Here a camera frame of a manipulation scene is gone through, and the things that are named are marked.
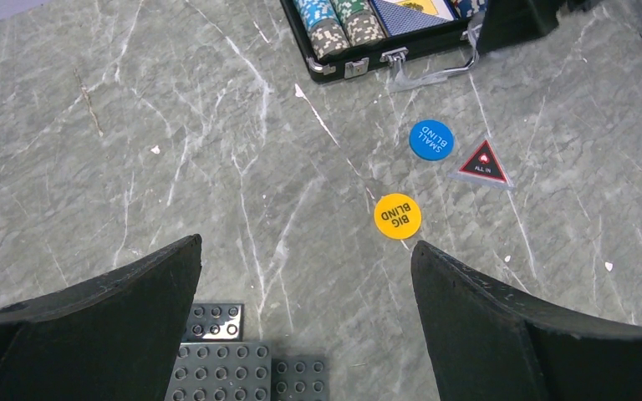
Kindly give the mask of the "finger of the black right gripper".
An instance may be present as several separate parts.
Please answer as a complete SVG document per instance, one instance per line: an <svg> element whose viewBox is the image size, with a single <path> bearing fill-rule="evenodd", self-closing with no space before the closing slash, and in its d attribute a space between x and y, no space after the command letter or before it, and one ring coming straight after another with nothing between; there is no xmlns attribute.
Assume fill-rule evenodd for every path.
<svg viewBox="0 0 642 401"><path fill-rule="evenodd" d="M483 18L478 53L518 45L550 34L558 26L560 1L491 0Z"/></svg>

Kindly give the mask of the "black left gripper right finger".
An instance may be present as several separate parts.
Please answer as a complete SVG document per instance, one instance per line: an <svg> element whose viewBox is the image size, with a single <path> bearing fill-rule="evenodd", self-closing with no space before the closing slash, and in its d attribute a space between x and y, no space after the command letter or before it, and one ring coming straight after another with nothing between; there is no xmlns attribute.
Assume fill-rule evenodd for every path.
<svg viewBox="0 0 642 401"><path fill-rule="evenodd" d="M443 400L642 400L642 327L560 307L420 241L411 277Z"/></svg>

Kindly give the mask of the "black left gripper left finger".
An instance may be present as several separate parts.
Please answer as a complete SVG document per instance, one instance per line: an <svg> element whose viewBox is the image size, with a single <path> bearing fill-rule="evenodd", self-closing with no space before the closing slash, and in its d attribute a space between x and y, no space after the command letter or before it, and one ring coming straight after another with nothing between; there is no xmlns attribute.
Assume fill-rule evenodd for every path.
<svg viewBox="0 0 642 401"><path fill-rule="evenodd" d="M162 400L201 274L185 236L0 308L0 400Z"/></svg>

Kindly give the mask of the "black poker chip case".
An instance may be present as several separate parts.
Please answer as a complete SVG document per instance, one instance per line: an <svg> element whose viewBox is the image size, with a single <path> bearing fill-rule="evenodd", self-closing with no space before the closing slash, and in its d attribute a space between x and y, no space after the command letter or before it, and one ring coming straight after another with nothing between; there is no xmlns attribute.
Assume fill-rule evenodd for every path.
<svg viewBox="0 0 642 401"><path fill-rule="evenodd" d="M453 1L449 2L455 9ZM370 71L388 68L390 72L389 89L392 92L400 92L429 84L437 84L454 76L465 74L471 70L480 58L476 45L485 11L476 13L469 18L461 18L456 12L457 20L455 21L393 37L390 37L385 32L379 17L375 13L385 32L384 39L378 43L357 47L350 45L350 48L342 53L318 59L313 52L303 22L293 1L284 1L282 7L308 74L317 84L326 84L341 79L353 79ZM461 45L468 45L471 48L471 55L463 65L439 69L413 79L407 75L405 71L407 62L452 50Z"/></svg>

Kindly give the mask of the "blue small blind button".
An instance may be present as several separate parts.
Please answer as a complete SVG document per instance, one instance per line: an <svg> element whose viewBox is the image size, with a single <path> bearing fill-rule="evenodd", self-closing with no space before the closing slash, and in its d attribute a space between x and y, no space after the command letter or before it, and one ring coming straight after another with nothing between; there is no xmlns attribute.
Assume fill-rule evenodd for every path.
<svg viewBox="0 0 642 401"><path fill-rule="evenodd" d="M453 151L455 137L443 123L426 119L415 124L409 136L409 146L423 160L439 161Z"/></svg>

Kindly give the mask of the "black triangular all-in marker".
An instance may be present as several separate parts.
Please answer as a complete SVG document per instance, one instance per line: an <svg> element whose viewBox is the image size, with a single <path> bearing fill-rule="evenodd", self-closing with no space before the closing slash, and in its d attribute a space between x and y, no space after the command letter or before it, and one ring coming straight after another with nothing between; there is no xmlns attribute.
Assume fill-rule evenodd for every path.
<svg viewBox="0 0 642 401"><path fill-rule="evenodd" d="M513 190L515 188L490 138L486 135L476 143L473 151L448 177L499 190Z"/></svg>

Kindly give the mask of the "yellow big blind button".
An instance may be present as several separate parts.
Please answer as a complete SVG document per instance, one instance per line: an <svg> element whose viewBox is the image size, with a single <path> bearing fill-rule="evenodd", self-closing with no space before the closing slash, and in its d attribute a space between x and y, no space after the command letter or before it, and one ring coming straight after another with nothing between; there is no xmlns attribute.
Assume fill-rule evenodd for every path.
<svg viewBox="0 0 642 401"><path fill-rule="evenodd" d="M405 240L416 234L422 222L418 204L408 195L392 193L382 196L374 208L376 228L393 240Z"/></svg>

